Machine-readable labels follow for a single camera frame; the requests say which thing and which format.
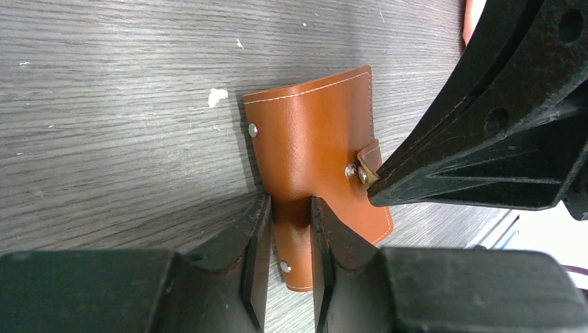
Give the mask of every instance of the mounting hole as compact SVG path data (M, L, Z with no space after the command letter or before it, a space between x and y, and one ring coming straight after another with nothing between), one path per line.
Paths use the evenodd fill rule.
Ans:
M193 255L188 256L191 261L199 262L200 260L204 259L204 256L198 253L194 253Z
M582 13L577 9L570 9L562 15L557 30L563 42L571 43L580 38L584 19Z
M505 108L492 110L486 118L484 130L490 136L494 136L506 130L508 126L508 111Z

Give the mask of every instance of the leather strap tab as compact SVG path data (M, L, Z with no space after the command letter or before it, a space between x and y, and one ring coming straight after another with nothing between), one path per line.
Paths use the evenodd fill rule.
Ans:
M380 152L380 142L374 140L371 144L367 145L364 149L359 151L357 154L361 167L363 168L367 182L364 184L365 187L372 186L376 180L380 179L380 176L376 173L379 167L382 166L382 154Z
M272 196L275 244L290 290L312 290L312 196L325 199L343 223L372 244L392 232L388 208L372 206L357 174L346 172L360 164L358 153L375 141L371 77L370 67L362 66L243 97L248 125L255 128L251 140L261 179ZM366 151L362 159L377 169L379 149Z

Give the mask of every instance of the wooden tabletop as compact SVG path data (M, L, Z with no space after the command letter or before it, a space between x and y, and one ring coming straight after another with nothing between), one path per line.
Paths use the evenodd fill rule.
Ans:
M241 97L372 65L385 157L459 59L461 1L0 3L0 253L189 250L263 191ZM228 98L208 105L210 89ZM392 207L385 245L464 246L502 210ZM311 332L275 256L267 332Z

